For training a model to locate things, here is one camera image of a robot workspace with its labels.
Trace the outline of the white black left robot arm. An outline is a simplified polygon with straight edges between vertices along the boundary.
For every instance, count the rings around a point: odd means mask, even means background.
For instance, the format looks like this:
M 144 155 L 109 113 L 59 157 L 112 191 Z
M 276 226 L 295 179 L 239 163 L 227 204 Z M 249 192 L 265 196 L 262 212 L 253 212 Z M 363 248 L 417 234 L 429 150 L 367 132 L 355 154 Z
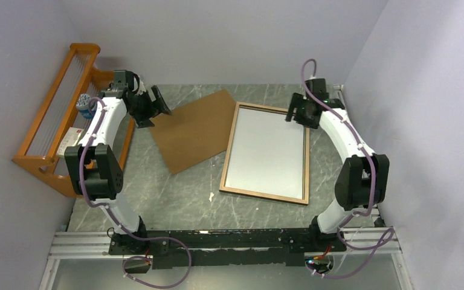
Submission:
M 91 115 L 91 124 L 82 139 L 63 153 L 73 189 L 89 207 L 102 209 L 127 249 L 143 253 L 149 245 L 146 227 L 122 193 L 123 169 L 112 143 L 126 115 L 138 128 L 145 128 L 154 125 L 154 117 L 172 111 L 157 86 L 146 88 L 129 70 L 115 70 L 108 87 L 89 96 L 83 108 Z

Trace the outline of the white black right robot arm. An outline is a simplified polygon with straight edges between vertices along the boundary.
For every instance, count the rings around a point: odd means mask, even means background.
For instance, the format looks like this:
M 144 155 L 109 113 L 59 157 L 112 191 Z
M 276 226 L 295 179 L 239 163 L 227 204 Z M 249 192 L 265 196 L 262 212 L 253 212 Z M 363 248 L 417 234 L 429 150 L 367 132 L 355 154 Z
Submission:
M 313 221 L 318 228 L 308 234 L 308 243 L 317 251 L 331 243 L 331 235 L 354 216 L 366 216 L 385 198 L 389 159 L 377 154 L 361 138 L 351 123 L 344 104 L 330 98 L 325 79 L 305 80 L 305 94 L 294 93 L 285 120 L 322 129 L 332 140 L 343 162 L 335 182 L 334 200 Z

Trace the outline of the brown backing board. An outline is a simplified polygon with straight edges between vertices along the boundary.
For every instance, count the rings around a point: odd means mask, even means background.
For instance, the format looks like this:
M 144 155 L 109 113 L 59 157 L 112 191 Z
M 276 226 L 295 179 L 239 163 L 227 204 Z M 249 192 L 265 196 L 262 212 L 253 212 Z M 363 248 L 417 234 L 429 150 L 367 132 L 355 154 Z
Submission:
M 235 108 L 236 101 L 222 89 L 153 119 L 150 132 L 170 174 L 227 149 Z

